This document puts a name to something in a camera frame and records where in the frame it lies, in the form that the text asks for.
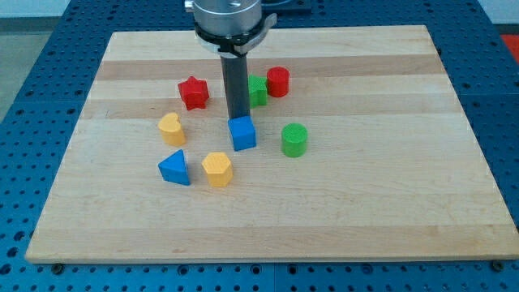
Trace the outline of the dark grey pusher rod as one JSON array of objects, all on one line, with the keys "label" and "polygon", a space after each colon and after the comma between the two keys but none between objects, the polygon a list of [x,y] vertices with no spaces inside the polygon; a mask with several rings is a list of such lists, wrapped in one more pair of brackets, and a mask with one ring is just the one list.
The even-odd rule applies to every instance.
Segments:
[{"label": "dark grey pusher rod", "polygon": [[221,68],[229,118],[241,118],[249,115],[251,104],[248,91],[247,58],[221,57]]}]

